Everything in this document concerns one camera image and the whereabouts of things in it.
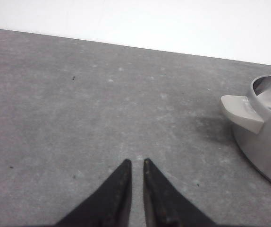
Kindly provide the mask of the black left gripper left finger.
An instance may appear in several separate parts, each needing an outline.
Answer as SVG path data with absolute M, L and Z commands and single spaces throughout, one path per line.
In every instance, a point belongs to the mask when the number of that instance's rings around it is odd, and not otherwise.
M 132 201 L 132 163 L 125 159 L 102 185 L 57 227 L 127 227 Z

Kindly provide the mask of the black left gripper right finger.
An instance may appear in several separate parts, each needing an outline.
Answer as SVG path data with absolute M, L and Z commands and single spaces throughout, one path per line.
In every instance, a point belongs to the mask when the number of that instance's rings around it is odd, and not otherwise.
M 143 200 L 148 227 L 214 227 L 216 223 L 187 200 L 147 158 Z

